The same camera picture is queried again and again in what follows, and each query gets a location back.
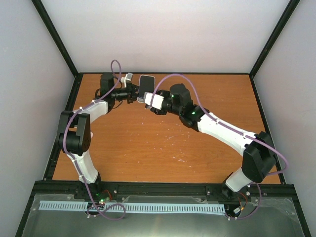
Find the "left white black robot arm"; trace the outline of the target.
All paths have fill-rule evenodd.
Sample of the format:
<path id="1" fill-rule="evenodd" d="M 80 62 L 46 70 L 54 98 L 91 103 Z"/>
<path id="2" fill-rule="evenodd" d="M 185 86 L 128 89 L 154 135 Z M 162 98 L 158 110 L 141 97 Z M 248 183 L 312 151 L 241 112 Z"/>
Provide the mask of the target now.
<path id="1" fill-rule="evenodd" d="M 74 165 L 79 180 L 86 182 L 85 192 L 96 199 L 102 195 L 103 187 L 97 183 L 99 172 L 94 167 L 89 147 L 93 133 L 91 123 L 115 108 L 115 102 L 132 103 L 138 97 L 139 86 L 132 83 L 132 73 L 118 80 L 111 73 L 100 76 L 100 88 L 95 91 L 94 99 L 86 106 L 74 111 L 63 111 L 60 115 L 55 144 L 65 153 Z"/>

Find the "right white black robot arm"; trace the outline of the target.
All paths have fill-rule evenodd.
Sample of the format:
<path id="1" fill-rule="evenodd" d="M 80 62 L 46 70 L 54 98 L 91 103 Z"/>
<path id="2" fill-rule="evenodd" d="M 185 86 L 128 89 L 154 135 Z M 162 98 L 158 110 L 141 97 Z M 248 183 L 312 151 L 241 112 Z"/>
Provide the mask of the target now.
<path id="1" fill-rule="evenodd" d="M 169 91 L 145 92 L 144 103 L 157 115 L 177 115 L 184 126 L 218 139 L 242 156 L 241 167 L 222 183 L 221 192 L 226 199 L 234 198 L 251 183 L 261 183 L 277 162 L 269 134 L 248 132 L 219 119 L 194 104 L 182 83 L 171 86 Z"/>

